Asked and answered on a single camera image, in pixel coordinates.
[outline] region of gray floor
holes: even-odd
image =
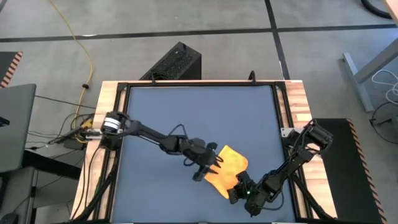
[[[270,28],[263,0],[55,0],[78,35]],[[357,0],[271,0],[278,27],[354,26],[392,24],[365,11]],[[69,35],[46,0],[8,0],[0,12],[0,38]],[[371,114],[351,88],[343,62],[351,53],[358,67],[371,60],[398,37],[398,29],[280,33],[292,79],[301,79],[314,117],[352,118],[368,159],[387,219],[398,220],[398,149],[380,139],[369,125]],[[259,78],[283,79],[271,33],[143,37],[84,40],[95,75],[84,104],[95,106],[104,80],[135,80],[178,41],[202,53],[204,79],[246,79],[251,70]],[[73,41],[0,43],[0,51],[23,51],[11,85],[36,83],[37,94],[77,102],[89,72],[84,52]],[[387,67],[398,73],[398,60]],[[387,75],[381,77],[393,82]],[[383,86],[367,83],[375,105],[384,102]],[[56,133],[74,106],[35,99],[30,129]],[[29,138],[40,141],[40,138]],[[39,149],[55,156],[68,152],[60,146]],[[74,164],[83,153],[62,158]],[[55,177],[40,174],[39,185]],[[37,223],[68,219],[66,203],[73,199],[77,182],[62,179],[39,192]]]

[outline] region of computer tower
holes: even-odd
[[[140,80],[200,80],[201,53],[178,42]]]

